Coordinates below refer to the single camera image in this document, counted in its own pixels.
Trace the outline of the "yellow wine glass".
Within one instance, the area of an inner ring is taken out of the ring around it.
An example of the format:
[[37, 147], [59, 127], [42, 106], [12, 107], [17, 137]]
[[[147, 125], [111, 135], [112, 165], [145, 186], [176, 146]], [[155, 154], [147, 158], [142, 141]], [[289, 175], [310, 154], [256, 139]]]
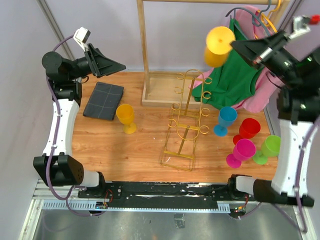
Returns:
[[231, 43], [235, 34], [226, 26], [217, 26], [210, 30], [205, 39], [204, 62], [213, 68], [221, 67], [232, 51]]
[[116, 116], [123, 124], [124, 133], [133, 134], [137, 130], [137, 125], [134, 123], [135, 113], [131, 105], [119, 105], [116, 109]]

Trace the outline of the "blue wine glass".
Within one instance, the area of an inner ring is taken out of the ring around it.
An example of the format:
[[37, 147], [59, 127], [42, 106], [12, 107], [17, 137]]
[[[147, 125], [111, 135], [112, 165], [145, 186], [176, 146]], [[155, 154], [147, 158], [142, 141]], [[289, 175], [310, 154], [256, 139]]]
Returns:
[[225, 106], [220, 109], [218, 114], [218, 124], [214, 126], [213, 132], [218, 137], [224, 137], [228, 133], [230, 127], [238, 117], [237, 111], [230, 106]]

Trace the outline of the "red wine glass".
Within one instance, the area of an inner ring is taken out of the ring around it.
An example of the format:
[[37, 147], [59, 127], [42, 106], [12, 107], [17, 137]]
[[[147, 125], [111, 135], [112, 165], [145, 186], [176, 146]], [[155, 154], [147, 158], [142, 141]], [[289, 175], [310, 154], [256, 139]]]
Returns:
[[254, 118], [246, 118], [242, 121], [239, 132], [232, 139], [233, 144], [236, 145], [241, 139], [252, 139], [261, 130], [260, 123]]

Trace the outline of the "green wine glass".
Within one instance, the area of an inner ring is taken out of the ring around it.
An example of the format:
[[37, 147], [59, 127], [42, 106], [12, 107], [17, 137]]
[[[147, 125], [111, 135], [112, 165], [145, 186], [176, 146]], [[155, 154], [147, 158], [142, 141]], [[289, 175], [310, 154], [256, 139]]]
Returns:
[[268, 162], [271, 157], [276, 157], [280, 153], [281, 138], [277, 135], [269, 135], [252, 157], [256, 164], [264, 165]]

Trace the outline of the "pink wine glass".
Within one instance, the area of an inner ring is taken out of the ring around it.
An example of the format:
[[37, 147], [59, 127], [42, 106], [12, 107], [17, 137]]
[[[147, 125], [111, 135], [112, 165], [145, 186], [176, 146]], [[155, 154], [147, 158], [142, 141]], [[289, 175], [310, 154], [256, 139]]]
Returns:
[[226, 157], [226, 163], [231, 168], [239, 168], [242, 162], [249, 160], [256, 154], [256, 146], [249, 139], [240, 139], [233, 148], [233, 152]]

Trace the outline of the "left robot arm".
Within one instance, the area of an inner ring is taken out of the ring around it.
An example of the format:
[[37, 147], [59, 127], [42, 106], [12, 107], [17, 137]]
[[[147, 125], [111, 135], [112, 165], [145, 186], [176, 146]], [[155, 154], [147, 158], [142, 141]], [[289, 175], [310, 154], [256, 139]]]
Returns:
[[53, 118], [47, 144], [41, 156], [33, 159], [33, 167], [49, 187], [77, 186], [86, 188], [89, 195], [101, 198], [107, 193], [101, 172], [86, 170], [72, 156], [72, 136], [82, 100], [79, 78], [90, 74], [97, 78], [126, 69], [124, 64], [104, 56], [89, 43], [84, 57], [70, 60], [55, 50], [42, 57], [47, 83], [53, 100]]

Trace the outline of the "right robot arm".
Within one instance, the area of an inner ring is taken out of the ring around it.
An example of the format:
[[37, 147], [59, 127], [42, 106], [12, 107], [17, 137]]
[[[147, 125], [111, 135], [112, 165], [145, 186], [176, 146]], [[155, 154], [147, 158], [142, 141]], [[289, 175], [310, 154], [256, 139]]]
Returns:
[[320, 127], [320, 50], [297, 60], [285, 49], [296, 37], [281, 30], [266, 38], [231, 43], [248, 65], [264, 66], [283, 82], [276, 102], [281, 143], [275, 175], [264, 180], [233, 174], [226, 188], [232, 200], [247, 193], [262, 203], [314, 206], [306, 175], [313, 135]]

